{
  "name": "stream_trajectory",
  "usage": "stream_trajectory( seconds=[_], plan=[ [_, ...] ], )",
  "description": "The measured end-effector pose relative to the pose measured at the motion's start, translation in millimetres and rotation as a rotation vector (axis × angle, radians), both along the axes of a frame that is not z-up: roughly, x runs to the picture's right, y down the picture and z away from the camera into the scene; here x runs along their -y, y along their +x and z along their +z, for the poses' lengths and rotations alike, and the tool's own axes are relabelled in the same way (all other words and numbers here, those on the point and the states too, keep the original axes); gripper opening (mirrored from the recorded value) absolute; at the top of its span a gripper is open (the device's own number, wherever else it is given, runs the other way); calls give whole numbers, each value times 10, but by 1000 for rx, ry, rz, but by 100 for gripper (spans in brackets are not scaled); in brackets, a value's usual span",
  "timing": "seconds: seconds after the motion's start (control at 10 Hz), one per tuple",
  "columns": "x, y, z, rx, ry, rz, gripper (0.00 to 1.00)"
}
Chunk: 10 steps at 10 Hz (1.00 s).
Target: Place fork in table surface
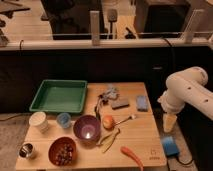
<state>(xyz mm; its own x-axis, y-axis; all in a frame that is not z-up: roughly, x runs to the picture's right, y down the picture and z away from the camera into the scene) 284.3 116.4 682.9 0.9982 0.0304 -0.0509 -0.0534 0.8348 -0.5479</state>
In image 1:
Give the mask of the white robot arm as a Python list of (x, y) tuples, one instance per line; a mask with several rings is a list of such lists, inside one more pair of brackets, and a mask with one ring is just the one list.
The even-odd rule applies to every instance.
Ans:
[(164, 110), (163, 129), (166, 133), (172, 131), (177, 114), (182, 111), (186, 103), (213, 121), (213, 92), (205, 88), (207, 82), (207, 72), (197, 66), (175, 72), (167, 77), (167, 89), (158, 98)]

